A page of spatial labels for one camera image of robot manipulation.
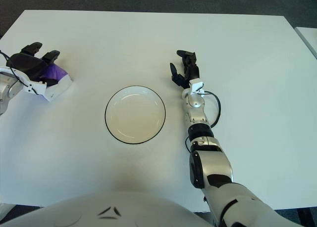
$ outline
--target plate rim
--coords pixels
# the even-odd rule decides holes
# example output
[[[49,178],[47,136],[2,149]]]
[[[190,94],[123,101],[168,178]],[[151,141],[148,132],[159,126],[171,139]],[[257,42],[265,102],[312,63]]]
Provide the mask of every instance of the plate rim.
[[[145,140],[145,141],[143,141],[143,142],[138,142],[138,143],[124,142],[124,141],[118,139],[117,137],[115,137],[114,134],[111,133],[111,131],[110,131],[109,127],[108,127],[108,124],[107,124],[106,112],[107,112],[107,108],[108,108],[108,105],[109,105],[111,99],[112,99],[118,92],[120,92],[121,90],[124,90],[124,89],[126,89],[126,88],[129,88],[129,87],[144,87],[144,88],[147,88],[147,89],[151,90],[152,92],[154,92],[154,93],[160,98],[160,100],[161,100],[162,103],[163,103],[163,108],[164,108],[164,120],[163,120],[162,126],[160,127],[160,129],[158,130],[158,132],[157,132],[154,136],[152,136],[151,138],[149,138],[149,139],[147,139],[147,140]],[[122,142],[122,143],[125,143],[125,144],[142,144],[142,143],[145,143],[145,142],[147,142],[147,141],[153,139],[154,137],[156,137],[157,134],[162,130],[162,128],[163,128],[163,126],[164,126],[164,124],[165,124],[165,119],[166,119],[166,108],[165,108],[165,104],[164,104],[164,102],[163,102],[163,99],[162,99],[162,98],[159,96],[159,94],[158,94],[157,92],[155,92],[154,90],[150,89],[149,87],[142,86],[142,85],[130,85],[130,86],[127,86],[127,87],[124,87],[124,88],[118,90],[117,92],[115,92],[115,93],[111,96],[111,98],[109,99],[109,101],[108,101],[108,103],[107,103],[106,109],[105,109],[104,118],[105,118],[105,124],[106,124],[106,127],[107,127],[108,131],[110,132],[110,134],[111,134],[116,140],[118,140],[118,141],[120,141],[120,142]]]

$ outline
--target black joint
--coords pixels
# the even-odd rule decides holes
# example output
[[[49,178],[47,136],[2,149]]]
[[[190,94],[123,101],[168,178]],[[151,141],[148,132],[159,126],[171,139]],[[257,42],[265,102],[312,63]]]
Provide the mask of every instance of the black joint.
[[[52,50],[51,52],[46,53],[42,60],[45,61],[48,65],[54,63],[54,61],[58,58],[60,52],[58,50]]]
[[[196,123],[191,125],[188,128],[188,136],[190,141],[202,136],[214,137],[210,126],[205,123]]]
[[[190,147],[190,151],[194,152],[196,150],[222,152],[220,147],[217,145],[198,145],[197,141],[195,141],[195,142],[193,142],[192,146]]]
[[[37,42],[37,43],[32,43],[32,44],[30,44],[30,45],[25,46],[25,47],[21,50],[21,53],[34,56],[34,55],[40,50],[41,47],[42,47],[42,43],[39,43],[39,42]]]
[[[224,217],[224,214],[226,214],[227,210],[234,204],[236,204],[238,201],[236,199],[230,201],[225,207],[224,209],[222,210],[221,212],[221,215],[220,215],[220,221],[222,222],[223,221],[223,217]]]
[[[203,166],[199,153],[194,151],[189,156],[190,181],[195,188],[204,188]]]
[[[232,183],[230,177],[221,174],[210,174],[207,176],[210,186],[221,187],[222,185]]]

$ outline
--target robotic hand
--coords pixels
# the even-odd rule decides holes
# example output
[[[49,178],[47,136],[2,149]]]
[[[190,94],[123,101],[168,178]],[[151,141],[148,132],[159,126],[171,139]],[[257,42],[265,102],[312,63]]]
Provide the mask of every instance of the robotic hand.
[[[233,182],[232,168],[204,113],[203,82],[195,53],[178,51],[185,77],[170,65],[172,80],[182,93],[190,147],[190,180],[205,195],[214,227],[299,226],[278,215],[252,192]],[[13,226],[188,226],[207,227],[207,222],[168,200],[133,192],[97,193],[64,201],[7,222]]]
[[[59,51],[52,50],[39,59],[34,54],[41,47],[41,43],[33,43],[11,57],[0,51],[6,59],[6,66],[0,66],[0,115],[21,90],[52,101],[71,85],[69,75],[54,64]]]

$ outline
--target silver robot arm segment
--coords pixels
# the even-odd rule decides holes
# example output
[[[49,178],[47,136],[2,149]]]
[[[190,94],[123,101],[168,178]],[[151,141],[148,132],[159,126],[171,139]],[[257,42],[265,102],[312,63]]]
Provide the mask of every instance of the silver robot arm segment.
[[[0,72],[0,116],[7,110],[9,101],[22,88],[23,85],[12,74]]]
[[[195,57],[196,62],[195,54],[190,52],[189,54]],[[215,227],[299,226],[278,215],[246,187],[233,182],[230,162],[211,131],[204,112],[204,93],[197,92],[196,88],[202,90],[197,83],[204,84],[199,78],[189,80],[189,88],[185,88],[182,93],[186,128],[191,142],[190,179],[193,186],[200,188],[205,195],[211,211],[212,225]]]

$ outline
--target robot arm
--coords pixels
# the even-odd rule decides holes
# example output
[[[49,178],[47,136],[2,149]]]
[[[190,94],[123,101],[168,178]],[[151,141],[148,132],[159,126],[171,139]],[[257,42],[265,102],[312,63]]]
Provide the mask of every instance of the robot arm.
[[[182,79],[171,64],[172,80],[185,89],[182,97],[191,142],[190,179],[205,195],[212,224],[216,227],[299,226],[278,215],[246,187],[233,182],[230,162],[214,138],[204,113],[203,82],[199,79],[195,53],[178,51],[177,54],[182,56],[185,74],[189,75]]]

